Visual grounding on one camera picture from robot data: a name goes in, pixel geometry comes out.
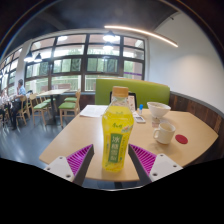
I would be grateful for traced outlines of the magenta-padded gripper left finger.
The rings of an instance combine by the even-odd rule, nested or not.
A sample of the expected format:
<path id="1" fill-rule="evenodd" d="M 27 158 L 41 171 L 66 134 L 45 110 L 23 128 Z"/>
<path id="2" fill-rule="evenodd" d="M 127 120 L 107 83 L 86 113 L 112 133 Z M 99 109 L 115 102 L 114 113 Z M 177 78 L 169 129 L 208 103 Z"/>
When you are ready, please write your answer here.
<path id="1" fill-rule="evenodd" d="M 45 171 L 81 186 L 93 155 L 94 147 L 90 144 L 67 157 L 57 157 L 45 168 Z"/>

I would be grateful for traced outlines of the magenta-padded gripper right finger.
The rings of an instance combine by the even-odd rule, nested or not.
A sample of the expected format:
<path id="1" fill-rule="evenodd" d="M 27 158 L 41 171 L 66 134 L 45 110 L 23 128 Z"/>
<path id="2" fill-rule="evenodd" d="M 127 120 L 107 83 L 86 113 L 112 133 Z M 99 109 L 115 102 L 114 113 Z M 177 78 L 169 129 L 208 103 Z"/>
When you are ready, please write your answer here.
<path id="1" fill-rule="evenodd" d="M 143 185 L 164 178 L 182 169 L 165 154 L 155 155 L 139 146 L 128 145 L 128 154 Z"/>

